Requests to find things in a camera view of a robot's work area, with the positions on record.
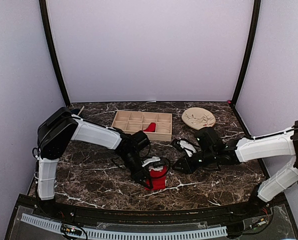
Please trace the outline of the plain red sock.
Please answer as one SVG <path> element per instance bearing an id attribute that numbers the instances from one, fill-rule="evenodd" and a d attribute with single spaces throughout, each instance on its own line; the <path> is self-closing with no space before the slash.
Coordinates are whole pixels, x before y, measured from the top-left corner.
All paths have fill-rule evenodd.
<path id="1" fill-rule="evenodd" d="M 152 189 L 149 189 L 145 187 L 147 191 L 157 191 L 157 190 L 163 190 L 166 188 L 166 175 L 168 166 L 162 165 L 158 167 L 154 167 L 153 165 L 150 165 L 149 167 L 146 167 L 149 170 L 149 174 L 151 176 L 152 181 Z"/>

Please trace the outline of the wooden compartment tray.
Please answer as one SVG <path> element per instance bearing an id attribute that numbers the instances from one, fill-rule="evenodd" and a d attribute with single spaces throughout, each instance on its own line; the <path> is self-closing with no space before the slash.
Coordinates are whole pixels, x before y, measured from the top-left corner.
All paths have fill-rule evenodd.
<path id="1" fill-rule="evenodd" d="M 144 132 L 151 141 L 170 142 L 172 140 L 173 123 L 171 113 L 141 112 L 120 110 L 116 113 L 112 127 L 127 134 L 143 131 L 143 125 L 156 123 L 155 132 Z"/>

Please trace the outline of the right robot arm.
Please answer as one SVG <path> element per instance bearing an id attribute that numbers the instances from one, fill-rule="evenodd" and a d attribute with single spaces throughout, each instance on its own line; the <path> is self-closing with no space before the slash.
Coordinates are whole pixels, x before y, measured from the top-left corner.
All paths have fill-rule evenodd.
<path id="1" fill-rule="evenodd" d="M 174 148 L 186 153 L 173 164 L 173 170 L 192 174 L 198 168 L 213 164 L 238 165 L 256 159 L 291 157 L 290 161 L 275 175 L 254 188 L 248 202 L 244 205 L 244 213 L 249 217 L 255 217 L 263 210 L 266 203 L 298 182 L 298 120 L 292 127 L 280 132 L 242 137 L 228 142 L 223 142 L 212 127 L 198 130 L 194 137 L 199 150 L 196 150 L 186 139 L 172 141 Z"/>

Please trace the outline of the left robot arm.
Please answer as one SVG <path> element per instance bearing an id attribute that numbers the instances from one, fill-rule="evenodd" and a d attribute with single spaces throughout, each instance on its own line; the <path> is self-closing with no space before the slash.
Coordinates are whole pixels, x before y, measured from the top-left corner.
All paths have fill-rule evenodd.
<path id="1" fill-rule="evenodd" d="M 150 171 L 144 166 L 140 152 L 150 145 L 143 131 L 134 134 L 85 120 L 61 107 L 37 130 L 37 195 L 42 200 L 40 210 L 49 218 L 56 218 L 59 206 L 52 201 L 59 159 L 71 141 L 105 147 L 123 160 L 131 178 L 147 189 L 153 188 Z"/>

